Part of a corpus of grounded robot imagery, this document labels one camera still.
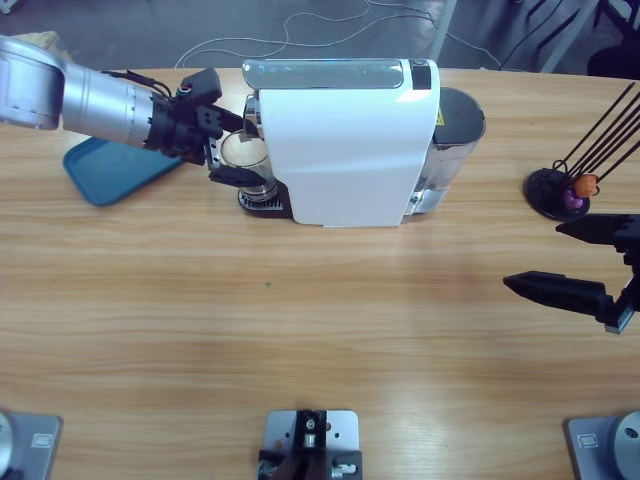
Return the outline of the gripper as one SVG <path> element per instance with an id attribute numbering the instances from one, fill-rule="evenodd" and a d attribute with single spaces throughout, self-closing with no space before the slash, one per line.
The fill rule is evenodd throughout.
<path id="1" fill-rule="evenodd" d="M 504 285 L 534 303 L 592 316 L 605 323 L 608 333 L 621 334 L 639 311 L 639 215 L 587 214 L 563 222 L 555 230 L 589 244 L 626 250 L 623 261 L 631 267 L 632 276 L 619 297 L 613 302 L 601 282 L 541 271 L 506 276 Z"/>
<path id="2" fill-rule="evenodd" d="M 181 109 L 177 101 L 153 94 L 152 114 L 144 148 L 169 158 L 203 166 L 211 157 L 210 140 L 218 140 L 224 132 L 244 131 L 260 138 L 258 126 L 249 119 L 213 104 Z M 213 168 L 213 182 L 228 186 L 262 186 L 267 180 L 255 171 L 230 166 Z"/>

